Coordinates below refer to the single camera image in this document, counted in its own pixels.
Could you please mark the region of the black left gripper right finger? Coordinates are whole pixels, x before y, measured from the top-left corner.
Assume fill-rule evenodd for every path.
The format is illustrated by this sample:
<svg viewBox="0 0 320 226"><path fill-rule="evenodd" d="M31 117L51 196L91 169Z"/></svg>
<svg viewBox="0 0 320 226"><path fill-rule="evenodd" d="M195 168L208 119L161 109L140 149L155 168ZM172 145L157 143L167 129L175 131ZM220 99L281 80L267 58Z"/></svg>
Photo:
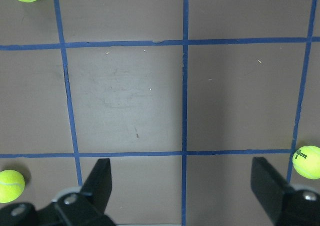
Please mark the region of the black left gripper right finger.
<svg viewBox="0 0 320 226"><path fill-rule="evenodd" d="M290 184L264 157L252 159L250 185L273 225L320 224L320 193Z"/></svg>

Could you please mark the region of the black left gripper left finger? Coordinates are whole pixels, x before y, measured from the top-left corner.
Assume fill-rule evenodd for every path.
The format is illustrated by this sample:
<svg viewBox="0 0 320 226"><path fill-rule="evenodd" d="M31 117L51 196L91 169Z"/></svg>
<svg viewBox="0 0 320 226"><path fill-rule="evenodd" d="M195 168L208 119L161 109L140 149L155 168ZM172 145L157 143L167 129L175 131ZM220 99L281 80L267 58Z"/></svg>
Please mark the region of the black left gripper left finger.
<svg viewBox="0 0 320 226"><path fill-rule="evenodd" d="M105 209L111 195L111 162L98 159L83 186L61 190L53 198L52 225L111 225Z"/></svg>

